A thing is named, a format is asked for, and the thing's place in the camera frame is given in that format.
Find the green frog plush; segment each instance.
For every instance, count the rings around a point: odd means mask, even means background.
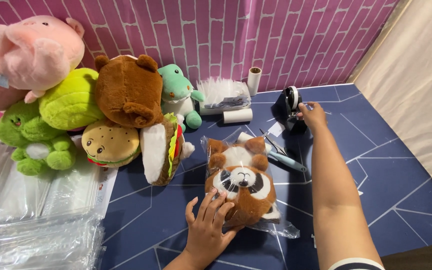
[[[65,170],[76,161],[76,146],[64,130],[49,126],[39,114],[38,102],[23,100],[0,119],[0,140],[16,147],[11,159],[23,175],[39,175],[51,168]]]
[[[178,118],[182,131],[186,130],[186,125],[192,129],[201,126],[201,116],[195,111],[195,101],[204,101],[205,95],[195,90],[193,85],[183,75],[183,71],[175,64],[169,64],[157,70],[163,77],[163,93],[161,94],[161,107],[163,114],[174,113]]]

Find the red panda plush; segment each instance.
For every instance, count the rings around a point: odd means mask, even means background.
[[[249,139],[243,144],[227,144],[209,139],[208,173],[204,189],[213,187],[227,193],[226,202],[234,207],[225,217],[225,226],[251,226],[255,223],[279,223],[273,179],[266,173],[268,158],[264,138]]]

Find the brick wall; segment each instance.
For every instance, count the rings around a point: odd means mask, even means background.
[[[81,66],[107,54],[175,63],[194,83],[246,79],[259,91],[343,83],[398,0],[0,0],[0,24],[34,15],[84,26]]]

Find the tape dispenser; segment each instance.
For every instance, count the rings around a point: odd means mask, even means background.
[[[276,120],[284,125],[290,135],[303,134],[308,128],[304,120],[296,116],[297,113],[301,112],[298,104],[302,101],[303,99],[301,98],[301,94],[298,93],[297,88],[290,86],[281,92],[281,95],[279,95],[274,104],[278,116]]]

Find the hand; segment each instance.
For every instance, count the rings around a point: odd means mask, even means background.
[[[301,110],[301,112],[297,113],[297,117],[302,117],[304,119],[304,123],[310,128],[312,132],[315,132],[316,129],[321,127],[326,127],[328,121],[326,120],[326,114],[321,105],[317,102],[309,101],[308,105],[313,107],[312,110],[308,110],[303,103],[299,103],[297,106]]]
[[[236,233],[244,226],[234,227],[225,234],[222,233],[224,218],[228,211],[234,207],[234,203],[223,204],[226,192],[211,201],[217,193],[213,188],[201,202],[198,216],[193,214],[193,206],[198,202],[194,198],[186,206],[186,221],[189,225],[188,242],[183,251],[183,256],[188,256],[188,264],[195,269],[202,270],[214,261],[230,244]]]

